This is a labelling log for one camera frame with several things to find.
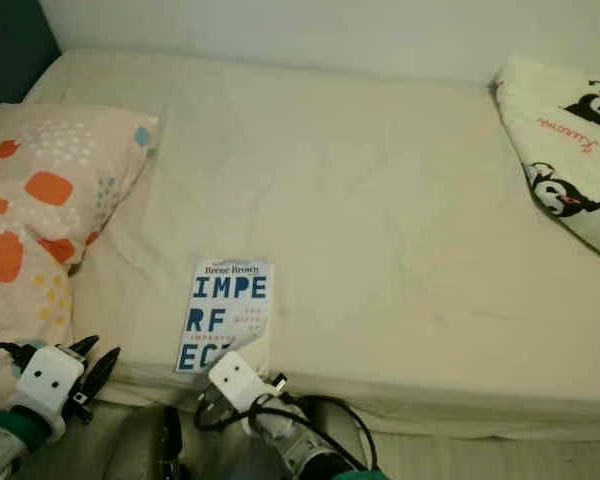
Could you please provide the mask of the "teal padded headboard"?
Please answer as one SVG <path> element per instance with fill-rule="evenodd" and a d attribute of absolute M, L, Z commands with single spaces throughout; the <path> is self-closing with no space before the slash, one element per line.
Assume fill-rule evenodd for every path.
<path fill-rule="evenodd" d="M 24 101 L 61 54 L 40 0 L 0 0 L 0 104 Z"/>

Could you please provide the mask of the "cream sheeted bed mattress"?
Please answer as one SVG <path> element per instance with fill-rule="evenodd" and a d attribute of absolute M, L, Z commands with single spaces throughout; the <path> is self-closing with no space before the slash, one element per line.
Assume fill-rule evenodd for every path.
<path fill-rule="evenodd" d="M 600 440 L 600 255 L 539 211 L 482 88 L 66 52 L 29 102 L 158 116 L 153 160 L 73 276 L 122 349 L 104 401 L 191 408 L 195 269 L 264 259 L 242 348 L 383 433 Z"/>

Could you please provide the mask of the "pink pillow with orange print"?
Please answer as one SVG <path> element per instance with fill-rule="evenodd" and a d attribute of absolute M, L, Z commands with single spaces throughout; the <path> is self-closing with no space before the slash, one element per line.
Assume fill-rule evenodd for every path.
<path fill-rule="evenodd" d="M 0 104 L 0 342 L 71 342 L 71 269 L 157 150 L 159 127 L 109 106 Z"/>

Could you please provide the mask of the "white book with blue letters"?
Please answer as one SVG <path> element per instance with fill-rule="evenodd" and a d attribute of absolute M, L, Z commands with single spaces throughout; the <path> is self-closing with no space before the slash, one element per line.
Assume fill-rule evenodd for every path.
<path fill-rule="evenodd" d="M 176 372 L 208 370 L 224 353 L 264 337 L 273 273 L 265 259 L 207 260 L 196 266 L 178 335 Z"/>

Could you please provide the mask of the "cream cartoon print comforter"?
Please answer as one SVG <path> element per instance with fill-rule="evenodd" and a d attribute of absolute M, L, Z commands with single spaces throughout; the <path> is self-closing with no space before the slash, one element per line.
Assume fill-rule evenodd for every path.
<path fill-rule="evenodd" d="M 600 253 L 600 74 L 514 58 L 495 100 L 539 209 Z"/>

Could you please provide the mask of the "dark robot left leg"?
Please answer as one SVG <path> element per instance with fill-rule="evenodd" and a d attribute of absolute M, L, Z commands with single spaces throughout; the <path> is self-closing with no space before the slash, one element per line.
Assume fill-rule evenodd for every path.
<path fill-rule="evenodd" d="M 152 406 L 131 412 L 114 444 L 109 480 L 187 480 L 184 449 L 175 407 Z"/>

